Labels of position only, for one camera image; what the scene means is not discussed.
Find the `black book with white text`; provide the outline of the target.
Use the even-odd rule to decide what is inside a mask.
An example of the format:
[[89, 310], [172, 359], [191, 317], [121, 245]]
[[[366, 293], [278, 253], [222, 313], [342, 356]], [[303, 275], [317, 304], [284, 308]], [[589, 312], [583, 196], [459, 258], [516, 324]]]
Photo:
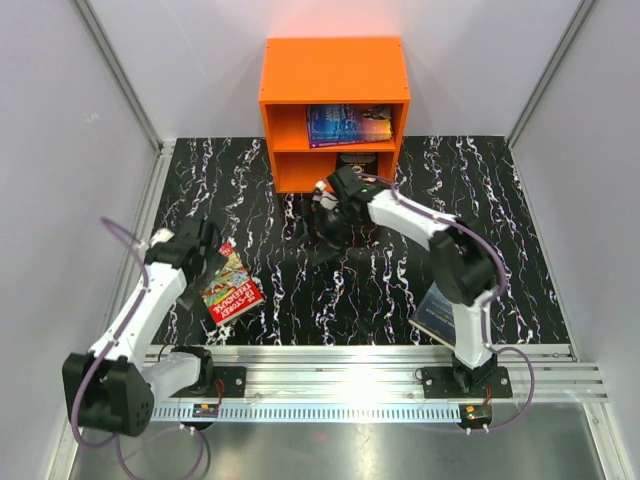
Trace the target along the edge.
[[338, 153], [335, 170], [348, 166], [357, 174], [378, 175], [378, 154], [374, 152]]

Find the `purple paperback book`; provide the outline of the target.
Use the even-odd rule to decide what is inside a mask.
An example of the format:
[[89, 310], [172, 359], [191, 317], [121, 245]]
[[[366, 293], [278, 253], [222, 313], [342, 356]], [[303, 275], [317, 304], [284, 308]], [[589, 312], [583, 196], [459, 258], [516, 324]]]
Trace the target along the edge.
[[396, 144], [393, 138], [375, 142], [310, 142], [310, 149], [351, 149], [356, 151], [393, 151]]

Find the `Jane Eyre book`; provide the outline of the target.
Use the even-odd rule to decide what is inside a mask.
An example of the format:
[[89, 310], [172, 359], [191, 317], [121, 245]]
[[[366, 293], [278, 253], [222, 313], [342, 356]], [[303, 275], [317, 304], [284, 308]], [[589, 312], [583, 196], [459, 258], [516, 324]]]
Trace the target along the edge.
[[393, 136], [391, 106], [315, 104], [307, 108], [310, 142], [375, 142]]

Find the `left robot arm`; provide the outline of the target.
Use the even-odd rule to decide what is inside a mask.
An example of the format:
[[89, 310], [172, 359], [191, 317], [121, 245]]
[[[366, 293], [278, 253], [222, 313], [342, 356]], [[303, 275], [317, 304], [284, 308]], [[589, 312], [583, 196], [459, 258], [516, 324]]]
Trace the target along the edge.
[[227, 260], [221, 232], [205, 217], [188, 218], [177, 232], [158, 230], [146, 252], [126, 228], [103, 218], [102, 224], [125, 245], [140, 268], [140, 279], [109, 328], [85, 353], [72, 353], [62, 364], [68, 420], [75, 440], [86, 429], [139, 436], [157, 403], [185, 390], [209, 394], [215, 367], [204, 347], [176, 346], [165, 359], [145, 366], [146, 353], [170, 307], [189, 308]]

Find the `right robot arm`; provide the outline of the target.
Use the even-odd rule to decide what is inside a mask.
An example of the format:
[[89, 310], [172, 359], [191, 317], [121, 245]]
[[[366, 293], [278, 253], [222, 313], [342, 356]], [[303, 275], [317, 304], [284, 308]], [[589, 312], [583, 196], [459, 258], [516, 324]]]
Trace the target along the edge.
[[348, 247], [356, 226], [394, 230], [430, 255], [433, 282], [452, 307], [454, 388], [465, 397], [486, 389], [497, 368], [498, 352], [490, 335], [492, 303], [506, 288], [506, 273], [496, 250], [463, 220], [402, 195], [389, 180], [342, 167], [316, 183], [293, 208], [301, 230], [299, 244], [317, 244], [316, 261], [328, 262]]

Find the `red Treehouse book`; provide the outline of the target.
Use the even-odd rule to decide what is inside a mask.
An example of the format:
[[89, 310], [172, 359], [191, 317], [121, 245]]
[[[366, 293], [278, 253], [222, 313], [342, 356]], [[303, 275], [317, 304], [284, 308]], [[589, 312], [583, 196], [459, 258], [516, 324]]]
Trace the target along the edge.
[[216, 326], [230, 323], [264, 302], [262, 292], [233, 245], [229, 242], [224, 243], [219, 249], [219, 254], [226, 263], [200, 292]]

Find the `dark blue book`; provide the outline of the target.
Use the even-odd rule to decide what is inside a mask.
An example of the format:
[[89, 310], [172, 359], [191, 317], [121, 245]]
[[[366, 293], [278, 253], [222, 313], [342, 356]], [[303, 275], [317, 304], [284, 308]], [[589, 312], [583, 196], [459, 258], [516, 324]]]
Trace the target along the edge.
[[456, 343], [452, 304], [433, 283], [409, 323], [435, 341], [453, 350]]

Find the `orange wooden shelf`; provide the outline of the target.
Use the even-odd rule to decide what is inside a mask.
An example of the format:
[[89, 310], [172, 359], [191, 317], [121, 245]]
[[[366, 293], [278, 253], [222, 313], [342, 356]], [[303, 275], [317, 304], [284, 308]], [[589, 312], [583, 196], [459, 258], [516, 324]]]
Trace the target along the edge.
[[[392, 137], [383, 142], [312, 148], [307, 109], [314, 104], [387, 104]], [[266, 144], [278, 193], [309, 193], [330, 175], [340, 152], [374, 152], [378, 175], [395, 175], [410, 90], [398, 37], [270, 38], [259, 90]]]

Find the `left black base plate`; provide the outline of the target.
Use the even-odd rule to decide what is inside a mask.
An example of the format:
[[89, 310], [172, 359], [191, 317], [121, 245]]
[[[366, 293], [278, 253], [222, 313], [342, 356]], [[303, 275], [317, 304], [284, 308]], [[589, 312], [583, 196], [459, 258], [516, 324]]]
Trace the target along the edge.
[[203, 397], [241, 399], [245, 397], [247, 368], [244, 366], [214, 366], [212, 382], [205, 387]]

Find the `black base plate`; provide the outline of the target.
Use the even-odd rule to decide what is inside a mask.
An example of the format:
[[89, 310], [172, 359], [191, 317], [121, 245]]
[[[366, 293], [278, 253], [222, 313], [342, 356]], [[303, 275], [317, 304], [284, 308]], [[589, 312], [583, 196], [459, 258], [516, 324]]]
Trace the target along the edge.
[[214, 366], [212, 382], [205, 387], [203, 397], [241, 399], [245, 397], [247, 368], [244, 366]]
[[508, 370], [497, 367], [479, 386], [465, 393], [453, 376], [449, 366], [423, 366], [416, 372], [416, 378], [423, 388], [426, 399], [510, 399], [513, 389]]

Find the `aluminium rail frame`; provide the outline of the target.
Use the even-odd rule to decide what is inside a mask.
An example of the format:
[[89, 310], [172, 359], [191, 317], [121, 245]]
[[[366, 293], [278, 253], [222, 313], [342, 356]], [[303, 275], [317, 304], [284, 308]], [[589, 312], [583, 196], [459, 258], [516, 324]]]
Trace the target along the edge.
[[[409, 133], [508, 134], [510, 145], [525, 137], [534, 123], [551, 133], [569, 132], [576, 123], [562, 126], [542, 122], [542, 107], [549, 112], [549, 95], [569, 106], [569, 90], [578, 89], [578, 53], [595, 55], [594, 47], [575, 46], [595, 39], [596, 27], [621, 26], [605, 21], [609, 1], [72, 1], [81, 21], [94, 36], [112, 70], [122, 96], [140, 120], [150, 141], [169, 145], [187, 134], [259, 133], [257, 113], [259, 63], [268, 36], [344, 36], [399, 34], [409, 53], [409, 83], [414, 106], [409, 112]], [[584, 292], [565, 288], [561, 303], [574, 323], [580, 353], [595, 360], [604, 374], [613, 413], [607, 430], [624, 470], [622, 477], [639, 479], [639, 423], [630, 420], [631, 400], [639, 400], [639, 383], [623, 387], [622, 372], [630, 377], [639, 368], [639, 327], [635, 337], [623, 340], [632, 316], [610, 320], [596, 328]], [[337, 386], [347, 380], [382, 381], [383, 360], [393, 353], [420, 353], [419, 347], [259, 347], [256, 360], [265, 366], [300, 373], [293, 387], [275, 397], [308, 397], [312, 392], [345, 397]], [[614, 453], [598, 452], [614, 462]]]

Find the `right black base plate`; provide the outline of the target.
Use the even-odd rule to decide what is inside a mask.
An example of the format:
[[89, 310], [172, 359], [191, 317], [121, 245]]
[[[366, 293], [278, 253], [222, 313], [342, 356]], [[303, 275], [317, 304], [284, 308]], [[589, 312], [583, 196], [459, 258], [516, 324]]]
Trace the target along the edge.
[[416, 378], [423, 388], [426, 399], [510, 399], [513, 389], [508, 370], [497, 367], [479, 386], [465, 393], [453, 376], [449, 366], [423, 366], [416, 372]]

